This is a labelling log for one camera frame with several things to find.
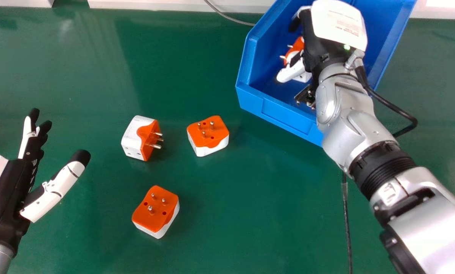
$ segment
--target green tabletop surface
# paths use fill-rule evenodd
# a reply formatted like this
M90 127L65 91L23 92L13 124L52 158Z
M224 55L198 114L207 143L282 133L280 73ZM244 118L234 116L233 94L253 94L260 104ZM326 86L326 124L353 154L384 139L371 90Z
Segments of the green tabletop surface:
M74 188L32 224L10 273L347 272L340 170L322 148L239 108L249 30L214 13L62 0L0 8L0 155L17 156L33 107L38 123L53 122L37 182L76 149L92 154ZM378 90L419 118L400 144L455 194L455 21L411 19ZM375 108L392 131L407 122ZM164 134L149 162L120 145L135 115L157 119ZM211 115L229 127L229 146L198 158L186 127ZM153 185L180 198L160 240L131 222ZM395 273L353 182L349 216L355 273Z

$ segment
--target robotic forearm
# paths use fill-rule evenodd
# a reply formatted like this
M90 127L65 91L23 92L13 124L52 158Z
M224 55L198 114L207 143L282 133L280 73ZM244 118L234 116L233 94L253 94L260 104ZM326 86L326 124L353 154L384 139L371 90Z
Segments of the robotic forearm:
M317 2L299 9L294 22L303 26L305 44L296 61L304 63L304 73L312 73L306 92L315 101L307 105L315 106L324 151L370 201L384 228L381 242L399 273L455 273L455 196L417 166L376 118L363 66L365 47L315 34ZM292 60L277 79L301 73L290 69L296 67Z
M38 109L33 109L25 119L18 159L0 156L0 274L7 272L31 222L38 221L63 198L91 157L85 150L76 151L57 174L30 192L43 158L41 147L52 125L46 121L36 127L38 114Z

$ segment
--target blue bin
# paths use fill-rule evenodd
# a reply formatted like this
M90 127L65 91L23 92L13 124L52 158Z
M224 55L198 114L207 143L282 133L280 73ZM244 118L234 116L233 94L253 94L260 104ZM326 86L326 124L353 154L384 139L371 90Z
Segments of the blue bin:
M248 33L241 58L236 90L242 109L293 134L321 146L323 135L316 125L315 111L304 104L297 106L293 97L306 84L289 81L275 83L282 68L278 56L285 55L301 35L289 33L292 16L309 0L277 0ZM364 64L368 81L375 89L383 76L415 0L347 0L363 14L368 35Z

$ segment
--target silver arm housing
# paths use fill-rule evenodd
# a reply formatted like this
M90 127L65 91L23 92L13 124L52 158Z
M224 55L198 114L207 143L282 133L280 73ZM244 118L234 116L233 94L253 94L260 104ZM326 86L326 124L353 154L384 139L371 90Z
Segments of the silver arm housing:
M382 142L398 143L378 121L372 99L346 67L332 64L320 73L316 112L324 151L354 178L351 165L365 151ZM416 198L424 190L430 194ZM417 204L409 203L411 199ZM455 196L429 170L405 170L381 185L369 200L377 219L391 232L384 243L390 256L395 256L391 260L399 273L455 273ZM395 215L385 220L382 212ZM405 262L398 261L403 258L401 250L415 259L417 268L410 271Z

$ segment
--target robotic hand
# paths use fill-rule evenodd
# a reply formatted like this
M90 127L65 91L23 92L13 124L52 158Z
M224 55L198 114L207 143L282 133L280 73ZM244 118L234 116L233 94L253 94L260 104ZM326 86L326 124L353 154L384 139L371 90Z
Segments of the robotic hand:
M330 15L321 19L319 13ZM304 48L277 78L312 73L311 85L295 100L315 108L323 149L368 199L394 267L401 274L455 273L455 196L400 148L395 137L411 128L392 135L376 118L369 95L398 107L368 84L366 42L348 38L348 33L366 36L360 12L343 2L318 0L297 11L292 31L300 23ZM334 29L320 32L321 26Z
M91 158L85 150L76 151L48 182L30 192L43 158L41 147L52 127L50 121L37 127L39 114L38 109L32 109L24 120L17 159L8 160L0 156L0 274L7 272L30 223L38 221L57 205L84 172Z

